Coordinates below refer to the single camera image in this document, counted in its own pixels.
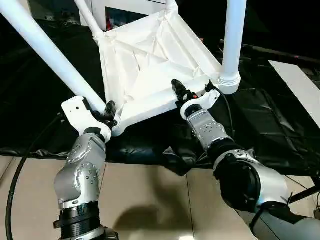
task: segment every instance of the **end effector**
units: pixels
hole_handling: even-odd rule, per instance
[[[188,97],[182,83],[174,80],[172,85],[179,102],[184,101],[181,117],[213,163],[224,201],[234,209],[252,213],[267,202],[287,205],[290,194],[283,176],[237,145],[208,112],[220,95],[216,87],[209,82],[203,96]]]

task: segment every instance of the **black tarp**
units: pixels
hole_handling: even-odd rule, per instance
[[[89,29],[39,23],[105,99],[99,49]],[[73,93],[10,26],[4,25],[0,37],[0,154],[21,156]],[[320,129],[298,99],[263,57],[243,56],[239,70],[240,88],[228,97],[237,143],[254,149],[259,161],[282,174],[318,175]],[[230,131],[223,100],[219,99],[210,112]],[[32,156],[63,159],[76,137],[68,122],[61,122],[42,138]],[[169,147],[183,160],[164,157]],[[209,162],[196,162],[201,147],[177,110],[128,127],[123,135],[111,139],[107,149],[110,162],[165,165],[179,167],[182,172],[190,167],[211,167]]]

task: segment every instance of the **black cable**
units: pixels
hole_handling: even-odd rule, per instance
[[[316,196],[316,208],[319,209],[319,195],[320,195],[320,192],[318,193],[318,195]]]
[[[228,109],[228,113],[229,113],[231,137],[235,138],[234,124],[233,124],[233,120],[232,120],[232,114],[231,114],[231,110],[230,110],[230,105],[229,105],[228,99],[226,98],[226,95],[224,95],[224,93],[219,88],[215,87],[214,90],[217,90],[220,93],[220,95],[223,97],[223,99],[224,99],[226,108]]]
[[[49,125],[47,125],[44,130],[35,138],[35,140],[33,141],[33,143],[30,145],[30,147],[27,149],[27,151],[25,152],[24,157],[21,159],[14,177],[12,179],[11,182],[11,186],[10,186],[10,190],[9,190],[9,195],[8,195],[8,200],[6,202],[6,210],[5,210],[5,232],[6,232],[6,238],[7,240],[13,240],[13,235],[12,235],[12,229],[11,229],[11,212],[12,212],[12,204],[13,204],[13,200],[14,200],[14,195],[15,195],[15,190],[16,190],[16,186],[17,186],[17,182],[18,182],[18,178],[19,175],[21,173],[21,170],[28,158],[29,153],[33,150],[33,148],[35,147],[36,143],[38,142],[38,140],[44,135],[44,133],[51,128],[52,125],[54,125],[58,120],[60,120],[62,118],[62,115],[59,113],[54,120],[49,123]]]
[[[290,179],[291,181],[293,181],[293,182],[295,182],[296,184],[298,184],[298,185],[300,185],[301,187],[303,187],[304,189],[306,189],[306,190],[308,189],[307,187],[303,186],[300,182],[292,179],[291,177],[288,177],[287,175],[285,175],[285,176],[286,176],[288,179]]]

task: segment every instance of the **white tube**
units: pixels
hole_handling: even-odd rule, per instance
[[[106,104],[17,0],[0,0],[0,12],[74,94],[105,111]]]
[[[247,0],[228,0],[225,22],[222,72],[219,88],[233,94],[240,84],[239,60],[244,33]]]
[[[94,16],[92,15],[90,9],[88,8],[85,0],[74,0],[75,4],[79,8],[80,12],[82,13],[86,23],[88,24],[93,37],[99,37],[104,34],[104,32],[98,26]]]

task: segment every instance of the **white panel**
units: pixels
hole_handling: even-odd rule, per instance
[[[320,90],[317,86],[297,65],[269,62],[320,127]]]

